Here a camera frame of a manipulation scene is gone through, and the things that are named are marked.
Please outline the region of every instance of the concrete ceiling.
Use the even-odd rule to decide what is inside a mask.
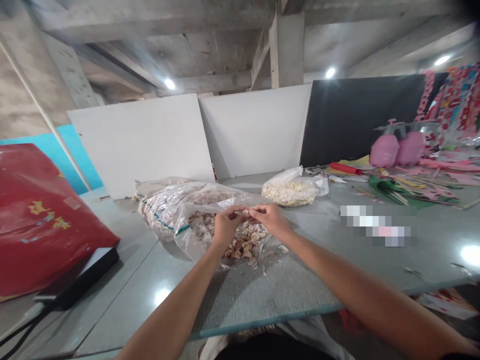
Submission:
[[[82,60],[92,84],[111,102],[142,98],[122,71],[170,94],[235,92],[250,70],[274,0],[30,0],[39,26],[101,61]],[[345,76],[413,73],[419,63],[468,42],[473,25],[448,0],[296,0],[305,11],[305,79],[330,66]],[[262,69],[269,86],[270,62]]]

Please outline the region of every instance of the pink spray bottle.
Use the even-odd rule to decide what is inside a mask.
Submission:
[[[390,119],[388,122],[390,123],[389,125],[380,126],[375,129],[383,130],[383,135],[380,136],[371,147],[370,164],[378,168],[390,168],[395,164],[397,152],[400,147],[399,141],[394,134],[395,129],[399,128],[400,132],[405,135],[403,122],[394,123],[395,119]]]
[[[434,121],[415,121],[406,124],[410,128],[405,139],[399,141],[400,148],[396,154],[395,164],[399,165],[416,165],[427,145],[425,135],[420,131],[422,127],[435,128]]]

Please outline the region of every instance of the red cloth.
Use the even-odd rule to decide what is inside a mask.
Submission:
[[[118,240],[35,145],[0,146],[0,302],[45,288]]]

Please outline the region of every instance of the light fixture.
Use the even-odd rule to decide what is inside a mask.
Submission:
[[[157,292],[155,294],[155,306],[158,306],[161,303],[163,303],[169,294],[170,294],[170,291],[168,291],[167,289],[162,289],[159,292]]]
[[[174,82],[173,82],[172,80],[170,80],[169,78],[167,78],[167,79],[165,80],[165,85],[166,85],[166,87],[169,88],[170,90],[175,89],[175,84],[174,84]]]
[[[331,77],[333,77],[335,75],[335,68],[334,67],[331,67],[327,70],[326,74],[325,74],[325,77],[327,79],[330,79]]]
[[[445,55],[440,57],[437,61],[435,61],[435,66],[442,65],[443,63],[446,63],[448,60],[450,60],[450,55]]]
[[[461,249],[460,256],[470,265],[480,266],[480,246],[465,246]]]

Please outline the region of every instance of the yellow paper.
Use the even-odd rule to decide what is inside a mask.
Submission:
[[[368,166],[370,165],[370,155],[366,155],[358,160],[340,160],[338,163],[351,167]]]

